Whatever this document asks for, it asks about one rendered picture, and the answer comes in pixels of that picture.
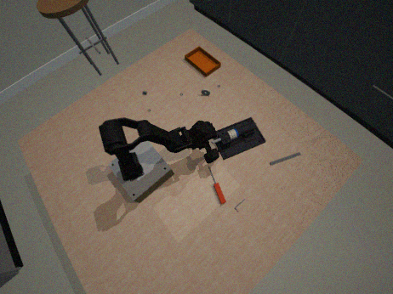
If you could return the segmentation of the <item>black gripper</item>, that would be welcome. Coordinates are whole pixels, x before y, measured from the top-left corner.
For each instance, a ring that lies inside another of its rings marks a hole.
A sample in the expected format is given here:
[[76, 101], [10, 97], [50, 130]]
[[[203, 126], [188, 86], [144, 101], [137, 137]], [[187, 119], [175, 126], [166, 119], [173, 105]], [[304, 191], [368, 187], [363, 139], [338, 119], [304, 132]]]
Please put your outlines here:
[[[221, 150], [217, 150], [217, 149], [211, 149], [210, 145], [209, 145], [209, 141], [207, 143], [203, 143], [201, 140], [197, 142], [197, 145], [195, 148], [198, 148], [199, 150], [201, 150], [202, 148], [205, 148], [205, 150], [207, 151], [207, 153], [204, 156], [206, 163], [212, 163], [213, 161], [217, 160], [219, 158], [219, 152]], [[192, 148], [193, 150], [195, 148]]]

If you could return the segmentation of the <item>red-handled screwdriver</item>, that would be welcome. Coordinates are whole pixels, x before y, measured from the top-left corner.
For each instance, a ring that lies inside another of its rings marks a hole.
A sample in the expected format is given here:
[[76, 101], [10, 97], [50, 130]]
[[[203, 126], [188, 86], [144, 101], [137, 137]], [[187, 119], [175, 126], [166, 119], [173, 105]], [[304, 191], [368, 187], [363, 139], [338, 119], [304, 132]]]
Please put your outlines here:
[[[208, 167], [208, 169], [209, 169], [209, 171], [210, 171], [210, 173], [211, 173], [211, 175], [212, 175], [212, 177], [213, 177], [213, 180], [214, 180], [214, 176], [213, 176], [213, 174], [212, 174], [212, 172], [211, 172], [210, 167]], [[223, 195], [223, 193], [222, 193], [222, 190], [221, 190], [221, 188], [220, 188], [220, 186], [219, 186], [219, 183], [216, 184], [215, 180], [214, 180], [214, 183], [215, 183], [215, 184], [214, 184], [214, 188], [215, 188], [215, 190], [216, 190], [216, 193], [217, 193], [217, 195], [218, 195], [218, 197], [219, 197], [219, 200], [220, 200], [221, 204], [226, 203], [225, 197], [224, 197], [224, 195]]]

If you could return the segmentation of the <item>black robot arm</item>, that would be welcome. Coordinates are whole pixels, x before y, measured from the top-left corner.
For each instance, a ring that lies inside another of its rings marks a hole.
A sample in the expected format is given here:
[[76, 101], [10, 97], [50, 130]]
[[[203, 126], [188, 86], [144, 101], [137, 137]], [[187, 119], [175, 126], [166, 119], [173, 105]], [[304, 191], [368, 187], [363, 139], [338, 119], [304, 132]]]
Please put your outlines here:
[[[122, 126], [137, 129], [139, 137], [132, 144], [128, 144]], [[144, 175], [136, 152], [129, 152], [141, 142], [150, 141], [161, 144], [168, 151], [178, 153], [187, 148], [195, 148], [200, 140], [207, 143], [208, 140], [217, 137], [213, 124], [204, 121], [199, 121], [190, 130], [186, 130], [185, 127], [178, 127], [168, 132], [150, 124], [147, 120], [136, 121], [123, 117], [103, 122], [99, 126], [99, 130], [105, 152], [108, 155], [115, 155], [119, 160], [118, 165], [123, 181], [129, 179], [133, 181]], [[179, 132], [182, 133], [181, 136]]]

